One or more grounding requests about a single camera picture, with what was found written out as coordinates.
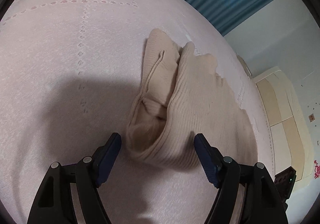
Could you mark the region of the beige knit sweater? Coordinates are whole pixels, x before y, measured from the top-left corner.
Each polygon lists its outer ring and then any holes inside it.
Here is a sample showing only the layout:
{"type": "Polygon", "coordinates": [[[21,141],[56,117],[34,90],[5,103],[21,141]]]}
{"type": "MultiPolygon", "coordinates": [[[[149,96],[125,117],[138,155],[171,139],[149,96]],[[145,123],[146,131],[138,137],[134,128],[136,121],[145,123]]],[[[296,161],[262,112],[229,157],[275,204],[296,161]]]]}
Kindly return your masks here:
{"type": "Polygon", "coordinates": [[[133,159],[161,169],[148,189],[157,223],[202,223],[217,191],[208,183],[194,149],[203,134],[236,162],[257,162],[252,124],[217,72],[211,54],[195,55],[160,29],[149,34],[142,80],[126,130],[133,159]]]}

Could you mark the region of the cream wooden headboard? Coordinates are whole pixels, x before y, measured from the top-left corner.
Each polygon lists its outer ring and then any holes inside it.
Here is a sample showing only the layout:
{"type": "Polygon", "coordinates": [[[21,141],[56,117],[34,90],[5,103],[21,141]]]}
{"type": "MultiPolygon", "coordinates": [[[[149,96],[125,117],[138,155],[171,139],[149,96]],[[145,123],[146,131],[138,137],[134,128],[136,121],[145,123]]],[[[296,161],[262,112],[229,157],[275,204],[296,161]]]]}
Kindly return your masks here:
{"type": "Polygon", "coordinates": [[[271,133],[274,174],[291,166],[296,170],[293,190],[308,186],[313,178],[313,145],[293,84],[279,67],[253,78],[271,133]]]}

